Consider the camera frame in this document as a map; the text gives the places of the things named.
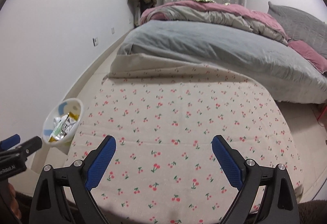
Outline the white trash bin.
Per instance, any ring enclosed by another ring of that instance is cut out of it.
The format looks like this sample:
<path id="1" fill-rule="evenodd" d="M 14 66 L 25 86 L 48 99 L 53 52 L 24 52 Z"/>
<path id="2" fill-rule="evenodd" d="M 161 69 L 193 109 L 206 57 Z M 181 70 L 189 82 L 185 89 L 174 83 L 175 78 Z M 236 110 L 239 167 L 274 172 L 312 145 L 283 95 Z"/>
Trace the white trash bin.
<path id="1" fill-rule="evenodd" d="M 48 114 L 41 137 L 50 147 L 69 147 L 84 114 L 83 102 L 69 98 L 59 103 Z"/>

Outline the cherry-print beige rug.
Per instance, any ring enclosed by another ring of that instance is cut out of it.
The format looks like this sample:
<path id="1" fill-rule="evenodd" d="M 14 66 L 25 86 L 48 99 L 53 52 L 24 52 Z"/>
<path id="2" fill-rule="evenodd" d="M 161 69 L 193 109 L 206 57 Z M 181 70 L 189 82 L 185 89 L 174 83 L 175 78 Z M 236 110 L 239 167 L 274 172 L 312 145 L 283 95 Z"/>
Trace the cherry-print beige rug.
<path id="1" fill-rule="evenodd" d="M 209 65 L 109 73 L 85 111 L 67 165 L 112 135 L 116 152 L 92 194 L 113 222 L 216 223 L 237 190 L 212 149 L 221 135 L 261 166 L 284 164 L 295 194 L 303 165 L 262 85 Z"/>

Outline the grey-green bed blanket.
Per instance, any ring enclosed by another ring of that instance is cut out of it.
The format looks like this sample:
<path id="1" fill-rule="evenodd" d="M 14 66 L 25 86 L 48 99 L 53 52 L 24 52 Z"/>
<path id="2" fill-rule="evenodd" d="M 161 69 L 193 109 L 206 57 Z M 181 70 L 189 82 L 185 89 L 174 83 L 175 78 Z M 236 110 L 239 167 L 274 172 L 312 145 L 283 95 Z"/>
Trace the grey-green bed blanket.
<path id="1" fill-rule="evenodd" d="M 132 30 L 118 55 L 147 54 L 209 63 L 246 75 L 278 101 L 321 104 L 326 76 L 282 43 L 240 29 L 190 21 L 150 21 Z"/>

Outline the pink pillow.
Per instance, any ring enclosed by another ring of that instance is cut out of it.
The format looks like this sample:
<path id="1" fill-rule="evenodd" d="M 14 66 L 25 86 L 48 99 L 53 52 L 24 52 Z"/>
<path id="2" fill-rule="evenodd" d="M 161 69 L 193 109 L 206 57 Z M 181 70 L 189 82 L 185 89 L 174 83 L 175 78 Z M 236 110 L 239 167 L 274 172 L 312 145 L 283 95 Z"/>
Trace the pink pillow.
<path id="1" fill-rule="evenodd" d="M 317 71 L 321 74 L 326 73 L 327 61 L 322 55 L 318 54 L 309 44 L 304 41 L 291 41 L 288 43 L 288 47 L 295 50 L 300 54 L 305 60 L 312 64 Z"/>

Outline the pink and grey quilt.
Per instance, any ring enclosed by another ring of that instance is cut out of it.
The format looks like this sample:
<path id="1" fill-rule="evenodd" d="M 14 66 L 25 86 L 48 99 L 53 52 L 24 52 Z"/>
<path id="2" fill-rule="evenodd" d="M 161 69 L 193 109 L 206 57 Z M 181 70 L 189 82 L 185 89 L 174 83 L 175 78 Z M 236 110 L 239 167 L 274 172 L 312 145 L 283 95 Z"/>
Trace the pink and grey quilt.
<path id="1" fill-rule="evenodd" d="M 145 10 L 139 24 L 149 21 L 190 21 L 223 25 L 270 38 L 284 45 L 289 36 L 278 21 L 260 11 L 239 4 L 219 4 L 184 0 Z"/>

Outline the grey pillow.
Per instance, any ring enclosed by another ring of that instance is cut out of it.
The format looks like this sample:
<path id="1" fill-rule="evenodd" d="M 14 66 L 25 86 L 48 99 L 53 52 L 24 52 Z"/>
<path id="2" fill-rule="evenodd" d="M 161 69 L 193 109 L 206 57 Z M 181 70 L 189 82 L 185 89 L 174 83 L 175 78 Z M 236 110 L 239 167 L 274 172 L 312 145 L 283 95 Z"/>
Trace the grey pillow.
<path id="1" fill-rule="evenodd" d="M 326 23 L 297 8 L 268 2 L 268 14 L 282 26 L 293 41 L 304 41 L 326 58 Z"/>

